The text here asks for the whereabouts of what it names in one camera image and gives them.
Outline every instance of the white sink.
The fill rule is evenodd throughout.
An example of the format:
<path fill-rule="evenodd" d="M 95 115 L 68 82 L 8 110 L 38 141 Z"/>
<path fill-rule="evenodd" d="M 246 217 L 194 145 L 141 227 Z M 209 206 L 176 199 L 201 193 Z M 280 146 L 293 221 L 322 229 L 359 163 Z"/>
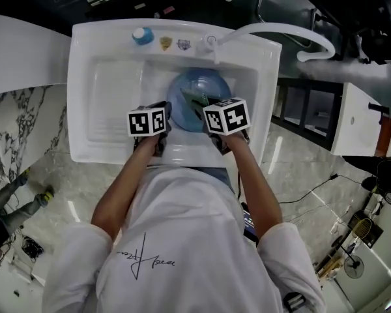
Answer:
<path fill-rule="evenodd" d="M 152 43 L 132 40 L 137 27 L 150 27 Z M 261 161 L 268 134 L 281 45 L 244 35 L 221 47 L 220 64 L 197 43 L 206 33 L 230 29 L 175 20 L 113 20 L 75 25 L 68 66 L 68 131 L 71 157 L 78 162 L 123 164 L 133 151 L 126 113 L 166 99 L 172 80 L 190 67 L 217 70 L 232 95 L 244 98 L 252 127 L 250 147 Z M 171 37 L 164 51 L 160 37 Z M 191 47 L 181 50 L 178 39 Z M 204 134 L 187 132 L 170 120 L 172 131 L 162 158 L 152 164 L 225 167 L 224 157 Z"/>

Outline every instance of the blue bowl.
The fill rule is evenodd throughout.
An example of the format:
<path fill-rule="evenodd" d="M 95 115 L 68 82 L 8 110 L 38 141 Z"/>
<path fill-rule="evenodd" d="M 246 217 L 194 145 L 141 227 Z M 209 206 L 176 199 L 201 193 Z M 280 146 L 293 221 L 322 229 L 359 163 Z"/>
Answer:
<path fill-rule="evenodd" d="M 191 68 L 177 76 L 169 86 L 167 100 L 172 104 L 171 117 L 175 124 L 190 132 L 202 132 L 203 123 L 185 101 L 181 89 L 220 100 L 231 98 L 229 86 L 215 70 Z"/>

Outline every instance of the white faucet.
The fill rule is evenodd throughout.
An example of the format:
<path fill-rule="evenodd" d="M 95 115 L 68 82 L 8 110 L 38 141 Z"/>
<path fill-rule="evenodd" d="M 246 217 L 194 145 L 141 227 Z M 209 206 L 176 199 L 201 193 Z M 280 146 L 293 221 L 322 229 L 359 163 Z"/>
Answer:
<path fill-rule="evenodd" d="M 222 38 L 217 38 L 215 34 L 206 34 L 203 37 L 203 40 L 199 43 L 199 49 L 204 52 L 214 52 L 214 63 L 218 64 L 219 59 L 219 47 L 224 45 L 226 42 L 229 42 L 232 39 L 235 39 L 239 36 L 250 34 L 250 33 L 284 33 L 295 35 L 297 37 L 306 38 L 316 42 L 327 51 L 323 52 L 304 52 L 299 51 L 297 53 L 297 59 L 299 61 L 307 61 L 310 59 L 329 59 L 334 56 L 335 49 L 331 42 L 329 42 L 325 37 L 310 31 L 305 28 L 297 27 L 296 25 L 284 24 L 284 23 L 253 23 L 245 25 Z"/>

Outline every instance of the person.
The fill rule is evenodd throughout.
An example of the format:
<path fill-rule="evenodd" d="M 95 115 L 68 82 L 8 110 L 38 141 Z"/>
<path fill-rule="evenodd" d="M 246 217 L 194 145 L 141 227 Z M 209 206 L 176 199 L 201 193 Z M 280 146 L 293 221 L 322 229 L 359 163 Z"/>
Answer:
<path fill-rule="evenodd" d="M 299 293 L 312 312 L 325 312 L 297 227 L 282 222 L 248 144 L 239 134 L 222 138 L 235 156 L 257 248 L 243 236 L 242 208 L 221 180 L 190 168 L 147 169 L 158 141 L 148 137 L 91 223 L 65 230 L 42 311 L 287 312 L 284 299 Z"/>
<path fill-rule="evenodd" d="M 13 182 L 8 183 L 0 189 L 0 248 L 10 236 L 29 218 L 31 218 L 41 207 L 45 207 L 52 198 L 53 192 L 49 187 L 43 194 L 37 194 L 34 200 L 26 203 L 19 209 L 7 214 L 4 211 L 5 205 L 15 191 L 26 184 L 27 171 L 24 171 Z"/>

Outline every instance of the black and white marker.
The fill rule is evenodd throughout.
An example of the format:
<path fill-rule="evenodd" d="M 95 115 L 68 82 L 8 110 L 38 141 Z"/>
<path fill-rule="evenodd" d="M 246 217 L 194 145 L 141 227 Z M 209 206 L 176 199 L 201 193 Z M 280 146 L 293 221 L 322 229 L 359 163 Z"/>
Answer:
<path fill-rule="evenodd" d="M 130 137 L 150 137 L 165 130 L 165 108 L 143 108 L 128 112 Z"/>
<path fill-rule="evenodd" d="M 203 108 L 210 133 L 227 136 L 250 127 L 246 101 L 239 97 L 230 98 Z"/>

